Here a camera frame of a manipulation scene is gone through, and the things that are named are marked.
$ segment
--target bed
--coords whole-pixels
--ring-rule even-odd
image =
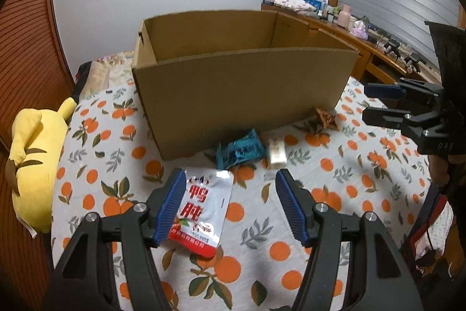
[[[175,167],[214,167],[213,152],[164,162],[152,139],[130,70],[130,52],[101,59],[109,87],[86,94],[71,119],[54,188],[52,255],[56,265],[83,216],[115,215],[145,201]],[[375,211],[398,247],[410,234],[430,186],[427,159],[399,131],[370,127],[362,110],[382,106],[350,78],[336,107],[341,130],[314,135],[307,121],[274,130],[285,139],[292,176],[317,201],[346,214]],[[174,310],[290,310],[310,250],[294,240],[264,162],[232,170],[235,182],[220,244],[223,258],[190,257],[172,241],[152,255]],[[429,228],[442,250],[453,213],[448,204]],[[120,243],[113,243],[120,306],[132,310]],[[349,246],[341,246],[332,309],[343,304]],[[208,285],[217,281],[215,294]]]

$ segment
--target white and red snack package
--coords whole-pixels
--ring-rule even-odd
[[[230,171],[187,168],[186,192],[168,237],[190,251],[215,255],[232,193]]]

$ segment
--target yellow stuffed animal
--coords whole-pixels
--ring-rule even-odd
[[[37,232],[50,232],[52,197],[61,147],[76,108],[68,98],[57,112],[21,110],[13,122],[13,142],[5,167],[16,214]]]

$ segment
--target open cardboard box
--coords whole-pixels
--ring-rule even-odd
[[[133,74],[171,160],[333,109],[358,51],[276,11],[192,11],[143,21]]]

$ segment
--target metal screw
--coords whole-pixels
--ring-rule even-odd
[[[366,219],[369,220],[369,222],[375,222],[377,220],[377,215],[373,212],[368,212],[366,214]]]
[[[90,212],[90,213],[88,213],[86,215],[85,219],[86,219],[87,222],[92,223],[92,222],[96,221],[98,217],[99,217],[99,215],[97,215],[96,212]]]
[[[136,212],[144,212],[147,208],[147,205],[145,203],[136,203],[134,205],[134,211]]]
[[[315,209],[319,212],[327,212],[329,207],[325,203],[317,203]]]

